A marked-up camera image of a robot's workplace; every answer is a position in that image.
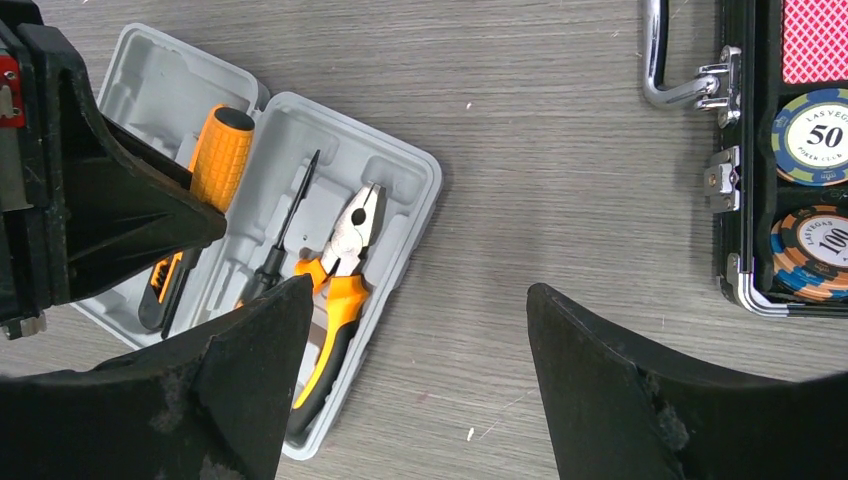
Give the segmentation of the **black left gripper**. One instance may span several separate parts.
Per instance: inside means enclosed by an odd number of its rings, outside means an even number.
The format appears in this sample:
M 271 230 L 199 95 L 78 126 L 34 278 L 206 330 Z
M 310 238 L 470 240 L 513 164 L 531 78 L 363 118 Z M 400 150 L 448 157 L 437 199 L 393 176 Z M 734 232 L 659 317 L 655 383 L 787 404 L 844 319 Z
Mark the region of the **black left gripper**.
M 85 62 L 33 1 L 1 3 L 1 335 L 46 329 L 48 306 L 104 292 L 223 215 L 188 172 L 96 105 Z

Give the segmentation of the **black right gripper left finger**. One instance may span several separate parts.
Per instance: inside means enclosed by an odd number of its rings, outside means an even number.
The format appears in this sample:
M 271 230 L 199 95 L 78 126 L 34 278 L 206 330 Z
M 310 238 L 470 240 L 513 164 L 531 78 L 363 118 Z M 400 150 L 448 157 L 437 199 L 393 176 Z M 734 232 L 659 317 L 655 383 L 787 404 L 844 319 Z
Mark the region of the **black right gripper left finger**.
M 313 313 L 293 277 L 91 370 L 1 381 L 5 479 L 271 479 Z

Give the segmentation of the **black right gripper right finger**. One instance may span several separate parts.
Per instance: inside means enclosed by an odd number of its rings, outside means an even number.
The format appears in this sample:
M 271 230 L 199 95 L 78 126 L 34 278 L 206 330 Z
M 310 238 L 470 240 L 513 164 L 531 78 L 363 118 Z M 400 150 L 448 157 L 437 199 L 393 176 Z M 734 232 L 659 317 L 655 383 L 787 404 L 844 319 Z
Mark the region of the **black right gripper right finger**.
M 563 479 L 843 479 L 847 376 L 801 382 L 712 364 L 544 283 L 527 328 Z

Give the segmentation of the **orange utility knife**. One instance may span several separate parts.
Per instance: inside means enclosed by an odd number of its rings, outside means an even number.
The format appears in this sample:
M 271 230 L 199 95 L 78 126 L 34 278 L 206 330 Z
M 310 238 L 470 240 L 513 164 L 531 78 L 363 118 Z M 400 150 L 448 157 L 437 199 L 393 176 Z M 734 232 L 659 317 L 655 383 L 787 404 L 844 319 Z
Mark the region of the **orange utility knife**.
M 139 321 L 147 330 L 162 330 L 172 320 L 183 260 L 184 253 L 178 252 L 154 265 L 138 307 Z

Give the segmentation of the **orange phillips screwdriver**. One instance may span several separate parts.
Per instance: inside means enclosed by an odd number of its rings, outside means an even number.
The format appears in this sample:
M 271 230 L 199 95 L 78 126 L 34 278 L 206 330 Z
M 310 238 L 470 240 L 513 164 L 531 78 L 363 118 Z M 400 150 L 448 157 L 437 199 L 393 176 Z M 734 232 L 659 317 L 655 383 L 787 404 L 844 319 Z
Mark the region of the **orange phillips screwdriver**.
M 207 116 L 192 157 L 190 192 L 218 211 L 228 211 L 246 170 L 255 132 L 247 113 L 231 106 L 215 106 Z M 191 271 L 203 249 L 187 249 L 175 256 L 166 277 L 161 337 L 167 338 Z

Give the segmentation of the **small orange screwdriver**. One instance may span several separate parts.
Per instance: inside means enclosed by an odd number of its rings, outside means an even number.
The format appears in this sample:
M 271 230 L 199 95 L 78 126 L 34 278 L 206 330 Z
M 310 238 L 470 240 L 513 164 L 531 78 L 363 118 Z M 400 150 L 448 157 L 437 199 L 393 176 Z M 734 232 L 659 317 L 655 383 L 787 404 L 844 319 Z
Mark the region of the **small orange screwdriver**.
M 278 231 L 274 244 L 270 247 L 263 263 L 254 271 L 252 277 L 243 289 L 235 308 L 238 309 L 260 297 L 264 292 L 273 288 L 282 278 L 280 268 L 285 258 L 285 238 L 301 202 L 307 196 L 314 172 L 318 165 L 321 150 L 318 149 L 309 161 L 300 186 L 292 200 L 289 210 Z

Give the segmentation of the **orange black pliers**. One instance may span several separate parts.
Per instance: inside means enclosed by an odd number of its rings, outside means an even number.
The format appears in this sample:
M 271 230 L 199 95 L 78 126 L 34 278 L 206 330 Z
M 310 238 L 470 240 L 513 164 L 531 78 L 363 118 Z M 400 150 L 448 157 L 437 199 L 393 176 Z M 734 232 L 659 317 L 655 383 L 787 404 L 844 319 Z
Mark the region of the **orange black pliers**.
M 339 214 L 321 256 L 295 265 L 295 274 L 311 277 L 315 295 L 326 293 L 327 326 L 314 369 L 292 404 L 288 437 L 305 434 L 340 373 L 368 298 L 361 264 L 382 226 L 385 200 L 383 186 L 373 182 L 362 186 Z

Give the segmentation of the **grey plastic tool case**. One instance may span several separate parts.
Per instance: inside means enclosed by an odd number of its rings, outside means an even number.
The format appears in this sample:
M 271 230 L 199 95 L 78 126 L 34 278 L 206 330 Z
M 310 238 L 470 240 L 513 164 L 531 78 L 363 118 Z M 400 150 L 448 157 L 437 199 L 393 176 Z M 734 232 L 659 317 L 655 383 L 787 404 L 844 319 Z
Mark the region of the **grey plastic tool case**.
M 256 123 L 250 158 L 227 211 L 224 237 L 190 273 L 172 332 L 231 311 L 270 247 L 286 249 L 280 274 L 319 256 L 357 191 L 384 191 L 384 214 L 360 271 L 367 298 L 336 379 L 307 426 L 291 429 L 285 456 L 308 460 L 335 423 L 370 339 L 430 221 L 443 179 L 428 152 L 292 92 L 271 93 L 248 71 L 144 24 L 120 34 L 97 100 L 100 111 L 174 163 L 188 165 L 210 110 L 229 105 Z

